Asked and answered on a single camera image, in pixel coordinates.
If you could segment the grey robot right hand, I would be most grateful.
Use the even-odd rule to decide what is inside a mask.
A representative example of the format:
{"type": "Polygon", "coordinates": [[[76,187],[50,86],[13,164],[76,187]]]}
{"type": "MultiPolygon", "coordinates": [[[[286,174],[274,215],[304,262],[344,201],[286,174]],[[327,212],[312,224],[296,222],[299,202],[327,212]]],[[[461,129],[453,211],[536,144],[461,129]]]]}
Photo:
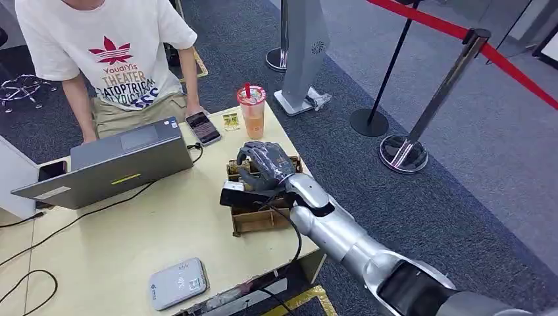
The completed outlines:
{"type": "Polygon", "coordinates": [[[275,190],[287,177],[296,173],[291,159],[277,143],[246,142],[239,149],[236,163],[241,165],[246,157],[250,158],[260,176],[254,177],[245,169],[238,172],[245,183],[255,191],[275,190]]]}

